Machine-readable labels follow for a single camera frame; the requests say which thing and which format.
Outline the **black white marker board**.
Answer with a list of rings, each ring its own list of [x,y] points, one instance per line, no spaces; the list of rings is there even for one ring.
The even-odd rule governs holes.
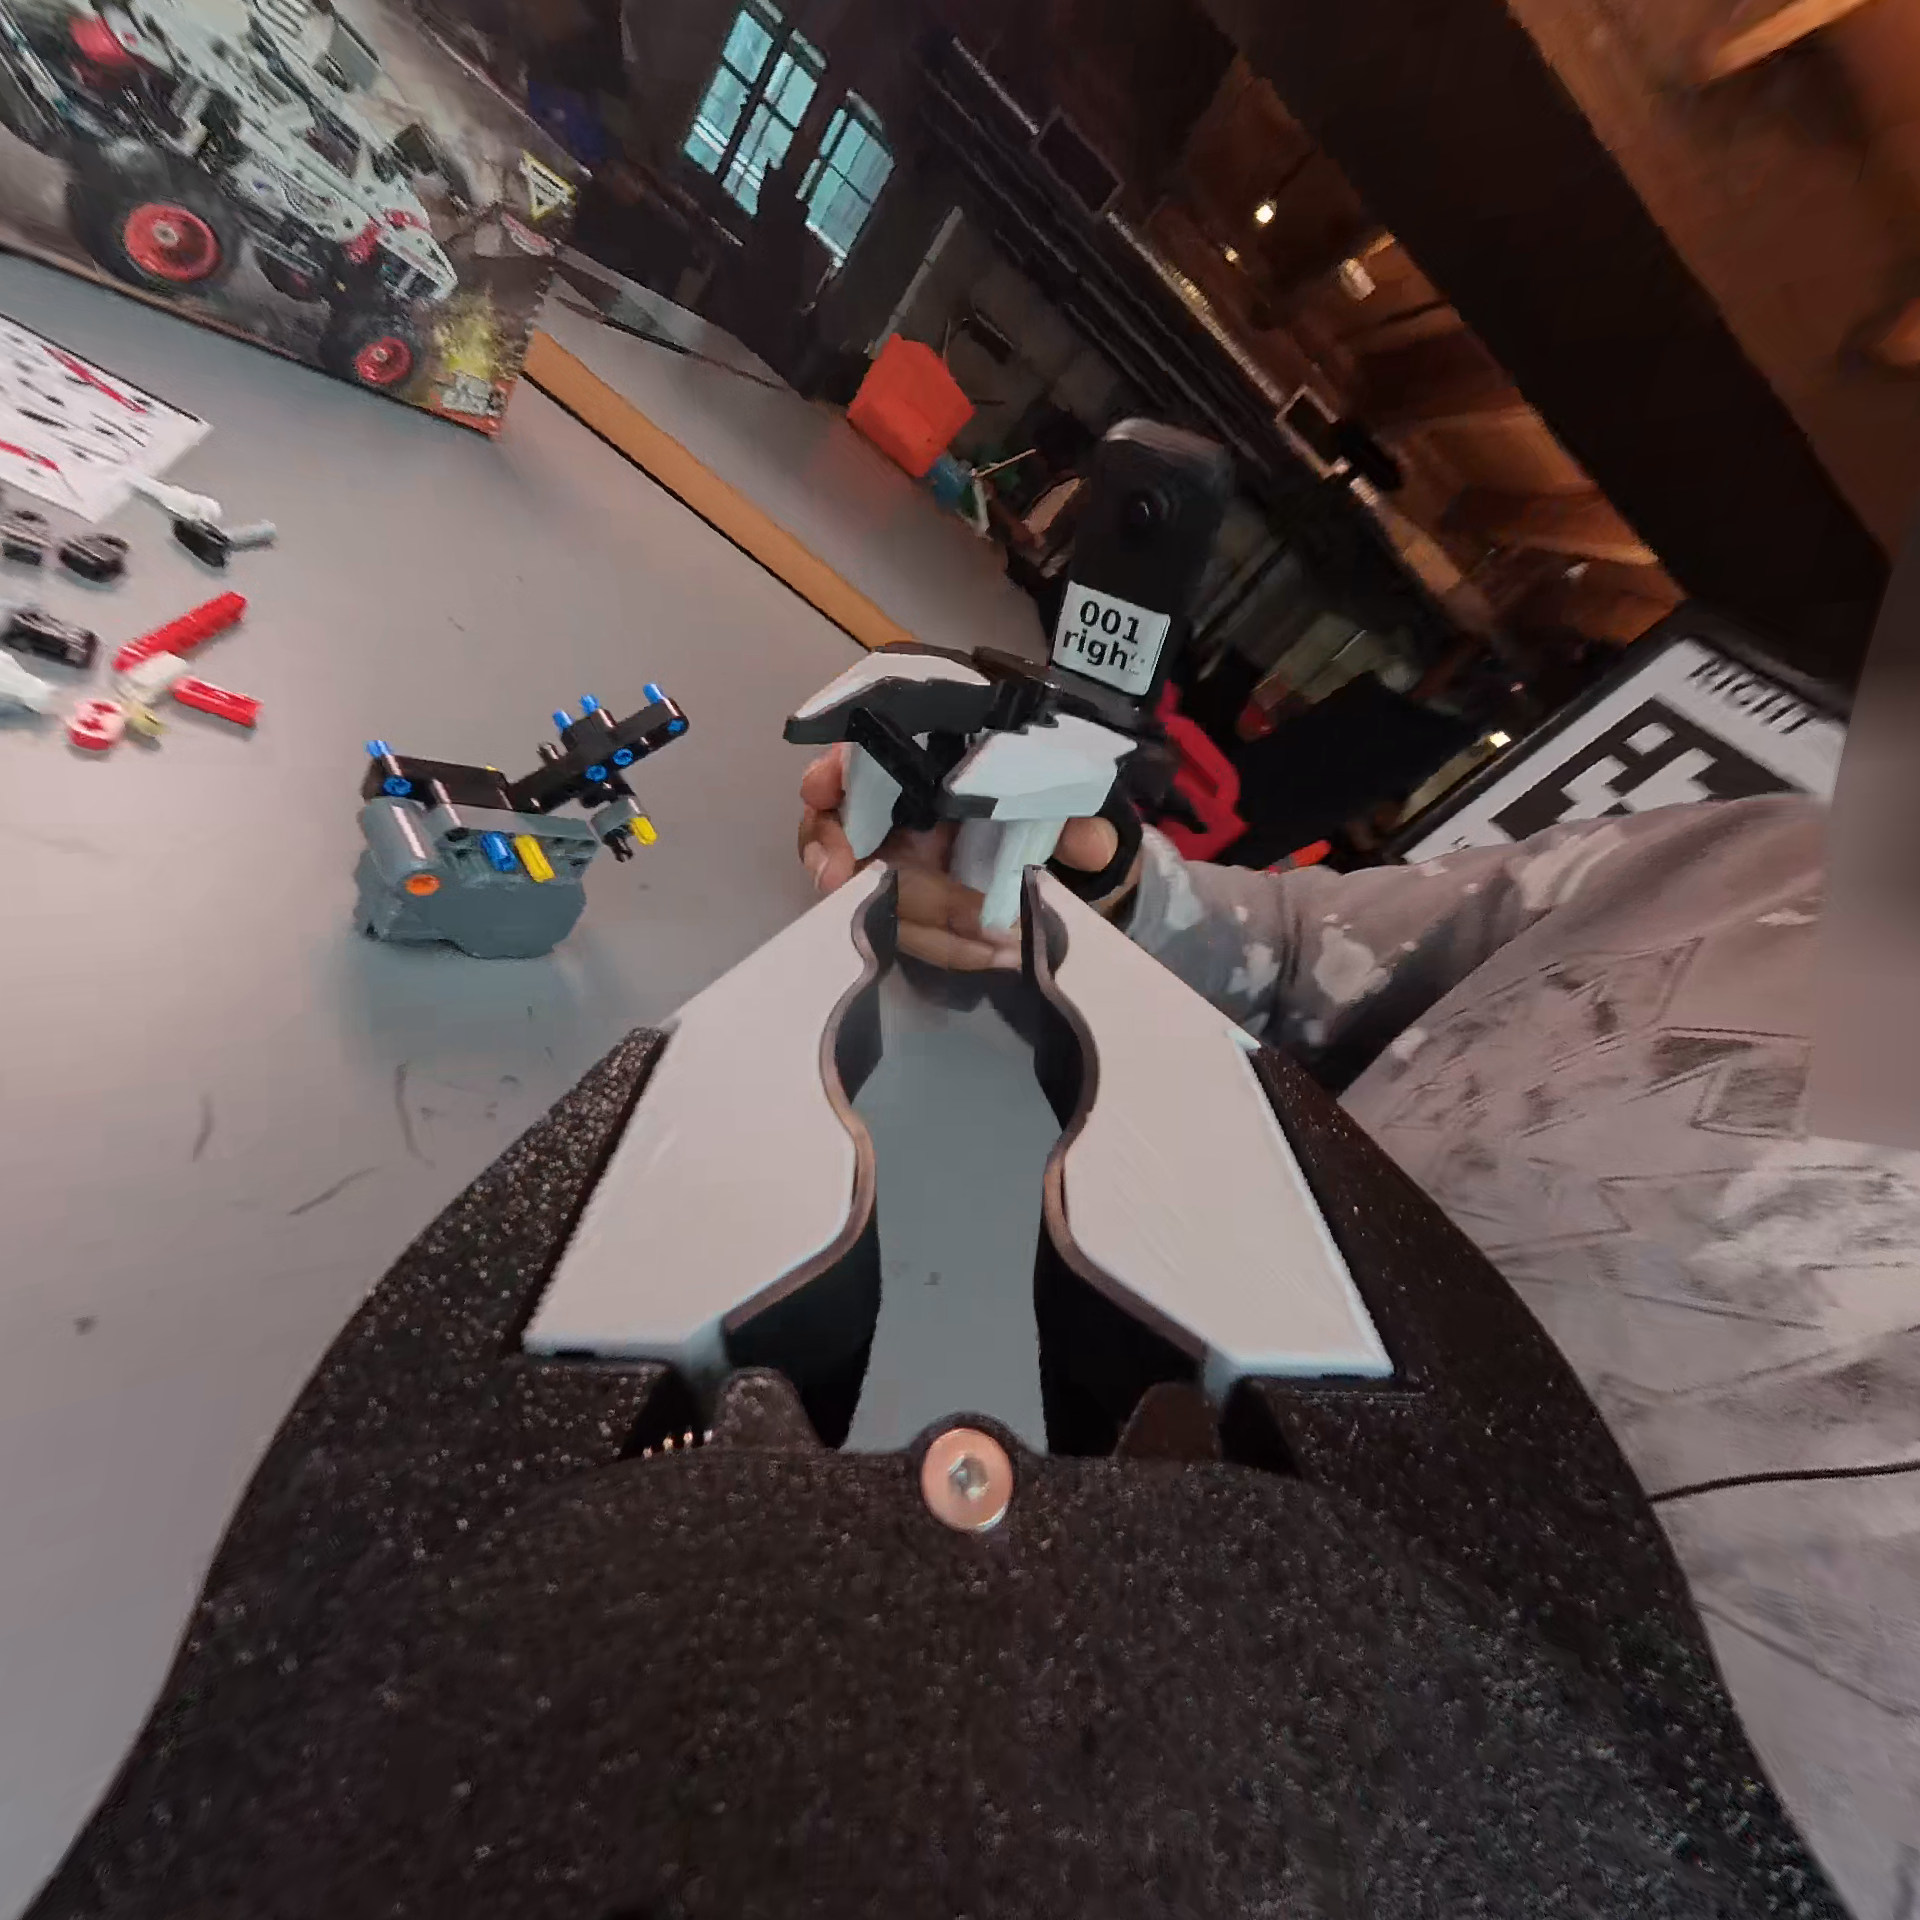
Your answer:
[[[1416,813],[1383,859],[1507,849],[1556,825],[1708,800],[1828,800],[1851,710],[1847,691],[1684,603],[1567,710]]]

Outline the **printed instruction sheet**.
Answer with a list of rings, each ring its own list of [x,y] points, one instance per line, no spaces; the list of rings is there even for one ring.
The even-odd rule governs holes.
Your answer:
[[[3,487],[99,525],[210,427],[3,318]]]

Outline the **orange plastic bin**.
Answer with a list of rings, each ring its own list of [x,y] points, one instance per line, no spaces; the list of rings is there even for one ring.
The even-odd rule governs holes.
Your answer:
[[[848,406],[848,425],[905,477],[924,481],[975,413],[945,358],[893,333]]]

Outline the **person's right hand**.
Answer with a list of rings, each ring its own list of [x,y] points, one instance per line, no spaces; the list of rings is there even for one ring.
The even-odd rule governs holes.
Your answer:
[[[896,879],[896,947],[900,955],[947,973],[1012,973],[1021,933],[981,919],[983,896],[953,875],[956,829],[890,831],[871,856],[853,851],[848,832],[851,746],[833,746],[801,781],[801,865],[821,896],[834,894],[871,865]]]

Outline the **grey patterned hoodie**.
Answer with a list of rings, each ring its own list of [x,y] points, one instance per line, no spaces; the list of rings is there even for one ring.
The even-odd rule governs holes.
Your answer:
[[[1352,1105],[1517,1288],[1644,1493],[1916,1457],[1916,1155],[1808,1133],[1811,918],[1458,993]],[[1916,1915],[1916,1475],[1655,1504],[1851,1915]]]

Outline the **long red toothed beam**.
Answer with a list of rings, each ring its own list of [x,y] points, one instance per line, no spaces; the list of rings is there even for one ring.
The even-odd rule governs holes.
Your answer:
[[[245,595],[219,593],[197,608],[124,642],[112,657],[112,673],[114,678],[125,678],[157,657],[189,657],[201,645],[235,629],[247,611],[249,602]]]

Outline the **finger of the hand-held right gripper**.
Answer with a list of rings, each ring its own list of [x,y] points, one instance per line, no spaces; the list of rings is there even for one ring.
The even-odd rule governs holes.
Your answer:
[[[1052,863],[1069,822],[1103,813],[1128,759],[1128,735],[1072,713],[991,730],[963,752],[938,806],[959,825],[951,872],[981,896],[988,933],[1017,925],[1025,873]]]
[[[807,839],[803,859],[829,869],[871,859],[896,829],[995,829],[993,800],[963,799],[964,771],[995,710],[993,680],[967,659],[935,650],[881,650],[811,696],[785,723],[791,746],[844,750],[833,806],[839,829]]]

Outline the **person's right forearm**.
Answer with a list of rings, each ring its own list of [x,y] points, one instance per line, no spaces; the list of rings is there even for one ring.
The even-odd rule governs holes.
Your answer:
[[[1119,928],[1227,1019],[1349,1086],[1460,990],[1818,907],[1825,800],[1657,807],[1362,872],[1243,872],[1143,835]]]

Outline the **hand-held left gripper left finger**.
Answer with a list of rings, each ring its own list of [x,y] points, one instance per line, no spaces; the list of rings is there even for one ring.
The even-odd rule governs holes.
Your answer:
[[[522,1334],[683,1378],[851,1367],[877,1325],[881,1064],[896,875],[869,869],[688,999]]]

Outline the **glass window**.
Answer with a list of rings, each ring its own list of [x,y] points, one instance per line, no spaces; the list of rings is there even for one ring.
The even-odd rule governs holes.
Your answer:
[[[839,273],[865,233],[896,168],[877,113],[848,93],[834,109],[801,187],[804,230]]]
[[[738,6],[679,154],[737,209],[755,215],[825,70],[825,54],[778,6]]]

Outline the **red plastic object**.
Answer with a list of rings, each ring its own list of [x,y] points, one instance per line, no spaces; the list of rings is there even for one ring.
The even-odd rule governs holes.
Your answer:
[[[1179,710],[1179,691],[1172,683],[1162,688],[1156,718],[1167,761],[1156,825],[1186,858],[1215,863],[1247,835],[1240,774],[1215,739]]]

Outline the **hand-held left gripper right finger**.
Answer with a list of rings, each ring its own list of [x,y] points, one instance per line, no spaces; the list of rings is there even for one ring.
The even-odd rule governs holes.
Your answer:
[[[1042,869],[1025,989],[1061,1128],[1042,1173],[1042,1378],[1087,1408],[1193,1383],[1387,1383],[1394,1363],[1258,1067],[1259,1048]]]

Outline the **monster truck toy box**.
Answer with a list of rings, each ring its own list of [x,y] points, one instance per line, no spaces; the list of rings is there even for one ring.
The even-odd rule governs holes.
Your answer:
[[[4,253],[495,440],[588,171],[461,6],[4,2]]]

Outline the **grey black brick assembly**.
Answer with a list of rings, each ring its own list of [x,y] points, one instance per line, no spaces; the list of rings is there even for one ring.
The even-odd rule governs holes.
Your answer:
[[[633,771],[688,733],[658,683],[617,715],[585,696],[554,713],[528,776],[492,765],[367,746],[355,925],[385,945],[468,958],[554,954],[585,913],[594,859],[628,863],[657,841]]]

